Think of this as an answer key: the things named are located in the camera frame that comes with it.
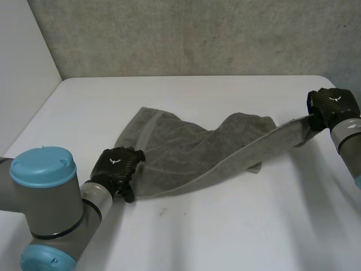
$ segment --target gray concrete wall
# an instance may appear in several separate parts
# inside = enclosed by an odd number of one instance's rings
[[[322,75],[361,82],[361,0],[28,0],[63,79]]]

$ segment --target black ring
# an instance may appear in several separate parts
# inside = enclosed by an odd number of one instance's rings
[[[80,226],[81,222],[83,221],[85,217],[85,212],[83,211],[83,215],[79,219],[78,222],[76,222],[73,226],[71,226],[69,229],[62,231],[61,233],[51,234],[51,235],[38,235],[33,232],[30,232],[34,238],[40,239],[40,240],[52,240],[56,238],[63,237],[69,233],[71,233],[73,230],[75,230],[77,227]]]
[[[87,199],[82,199],[84,203],[88,204],[90,207],[92,207],[96,213],[98,214],[99,218],[100,218],[100,222],[102,221],[103,219],[103,216],[102,216],[102,212],[99,210],[98,206],[96,206],[93,202],[91,202],[90,200],[87,200]]]
[[[5,161],[10,160],[10,158],[3,158],[0,157],[0,164],[4,163]]]
[[[345,138],[340,142],[340,144],[338,144],[338,148],[337,148],[338,153],[340,153],[340,149],[341,149],[342,145],[343,145],[347,140],[349,140],[351,137],[355,137],[355,136],[358,136],[358,135],[360,135],[360,134],[361,134],[361,132],[357,132],[357,133],[354,133],[354,134],[351,134],[351,135],[345,137]]]

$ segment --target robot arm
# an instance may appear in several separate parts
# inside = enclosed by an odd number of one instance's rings
[[[350,90],[320,89],[307,97],[310,128],[329,128],[332,141],[361,189],[361,117],[358,104]]]
[[[113,203],[134,201],[129,181],[142,151],[105,150],[79,187],[76,165],[63,148],[43,147],[0,159],[0,210],[25,214],[33,236],[21,255],[23,271],[71,271]]]

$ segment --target black gloved hand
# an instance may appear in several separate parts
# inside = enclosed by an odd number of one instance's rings
[[[346,89],[320,89],[311,91],[307,97],[307,108],[310,118],[310,128],[322,131],[333,129],[338,123],[352,118],[360,118],[360,109],[355,97]]]
[[[104,150],[91,172],[91,181],[106,185],[112,196],[118,192],[126,202],[133,202],[135,195],[129,182],[138,163],[145,160],[143,151],[132,147]]]

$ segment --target glove logo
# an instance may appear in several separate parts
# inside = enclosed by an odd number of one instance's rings
[[[334,100],[335,102],[338,102],[339,100],[341,100],[341,96],[340,97],[338,97],[338,98],[335,98],[335,99],[333,99],[333,98],[331,98],[331,97],[328,97],[330,100]]]
[[[121,161],[121,159],[119,159],[119,160],[116,160],[116,161],[113,161],[111,158],[109,159],[109,161],[112,163],[112,164],[115,164],[115,163],[118,163],[118,162],[120,162]]]

